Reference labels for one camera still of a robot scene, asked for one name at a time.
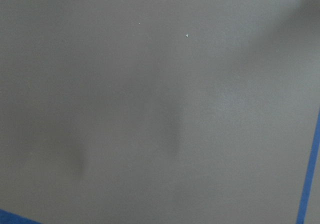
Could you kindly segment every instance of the blue strip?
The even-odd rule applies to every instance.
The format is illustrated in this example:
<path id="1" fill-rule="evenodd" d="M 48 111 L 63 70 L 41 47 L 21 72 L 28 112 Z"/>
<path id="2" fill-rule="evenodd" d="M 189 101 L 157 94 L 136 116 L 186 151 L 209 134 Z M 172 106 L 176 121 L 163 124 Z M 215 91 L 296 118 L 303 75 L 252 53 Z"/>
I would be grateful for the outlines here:
<path id="1" fill-rule="evenodd" d="M 312 142 L 312 147 L 311 147 L 311 152 L 309 157 L 309 163 L 306 169 L 298 216 L 296 218 L 296 224 L 304 224 L 305 222 L 308 201 L 309 201 L 309 196 L 310 196 L 310 191 L 312 186 L 312 180 L 314 178 L 314 173 L 316 168 L 319 143 L 320 143 L 320 110 L 318 114 L 318 120 L 315 126 L 314 137 L 313 137 L 313 142 Z"/>
<path id="2" fill-rule="evenodd" d="M 40 223 L 0 209 L 0 224 L 40 224 Z"/>

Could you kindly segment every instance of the dark blue object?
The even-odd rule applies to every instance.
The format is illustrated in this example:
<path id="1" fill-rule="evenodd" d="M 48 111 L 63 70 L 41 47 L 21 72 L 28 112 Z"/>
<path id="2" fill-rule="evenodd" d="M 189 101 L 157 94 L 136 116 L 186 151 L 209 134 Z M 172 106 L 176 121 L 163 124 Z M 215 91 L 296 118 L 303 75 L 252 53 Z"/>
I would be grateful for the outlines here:
<path id="1" fill-rule="evenodd" d="M 40 224 L 40 223 L 0 209 L 0 224 Z"/>
<path id="2" fill-rule="evenodd" d="M 309 201 L 309 196 L 310 196 L 310 191 L 312 186 L 312 180 L 314 178 L 314 173 L 316 168 L 319 143 L 320 143 L 320 110 L 318 113 L 318 120 L 315 126 L 313 143 L 311 147 L 308 167 L 306 169 L 298 216 L 296 218 L 296 224 L 303 224 L 305 222 L 308 201 Z"/>

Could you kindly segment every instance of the blue tape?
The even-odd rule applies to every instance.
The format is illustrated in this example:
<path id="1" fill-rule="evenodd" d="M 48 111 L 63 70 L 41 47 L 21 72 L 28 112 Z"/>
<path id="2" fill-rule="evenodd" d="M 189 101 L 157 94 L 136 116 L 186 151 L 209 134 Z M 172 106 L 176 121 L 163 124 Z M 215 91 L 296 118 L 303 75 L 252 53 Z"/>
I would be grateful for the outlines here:
<path id="1" fill-rule="evenodd" d="M 40 223 L 0 209 L 0 224 L 40 224 Z"/>
<path id="2" fill-rule="evenodd" d="M 306 169 L 304 185 L 303 185 L 303 190 L 302 190 L 301 200 L 299 205 L 299 211 L 296 218 L 296 224 L 304 224 L 305 222 L 308 201 L 309 201 L 309 196 L 310 196 L 310 191 L 312 186 L 312 180 L 314 178 L 314 173 L 316 168 L 319 143 L 320 143 L 320 110 L 318 113 L 318 120 L 315 126 L 313 142 L 312 142 L 312 147 L 311 147 L 311 152 L 309 157 L 309 163 Z"/>

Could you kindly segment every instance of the blue line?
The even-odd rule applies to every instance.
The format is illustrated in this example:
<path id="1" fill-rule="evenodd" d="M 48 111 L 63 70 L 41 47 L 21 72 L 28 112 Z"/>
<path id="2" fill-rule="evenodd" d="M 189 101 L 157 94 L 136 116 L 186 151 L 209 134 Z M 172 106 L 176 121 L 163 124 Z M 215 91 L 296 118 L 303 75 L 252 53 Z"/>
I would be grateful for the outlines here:
<path id="1" fill-rule="evenodd" d="M 296 224 L 304 224 L 305 222 L 308 201 L 309 201 L 309 196 L 310 196 L 310 191 L 312 186 L 312 180 L 314 178 L 314 173 L 316 168 L 319 143 L 320 143 L 320 110 L 318 114 L 318 120 L 315 126 L 313 142 L 312 142 L 312 147 L 311 147 L 311 152 L 309 157 L 309 163 L 306 169 L 298 216 L 296 218 Z"/>
<path id="2" fill-rule="evenodd" d="M 0 224 L 40 224 L 40 223 L 0 209 Z"/>

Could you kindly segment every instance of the gray surface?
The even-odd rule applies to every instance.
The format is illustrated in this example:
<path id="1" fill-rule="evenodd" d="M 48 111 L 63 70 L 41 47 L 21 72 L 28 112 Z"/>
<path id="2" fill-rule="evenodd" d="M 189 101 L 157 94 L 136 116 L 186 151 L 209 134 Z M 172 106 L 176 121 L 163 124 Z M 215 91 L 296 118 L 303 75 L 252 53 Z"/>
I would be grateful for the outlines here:
<path id="1" fill-rule="evenodd" d="M 0 209 L 46 224 L 295 222 L 318 0 L 0 0 L 0 26 Z M 319 197 L 318 167 L 306 224 Z"/>

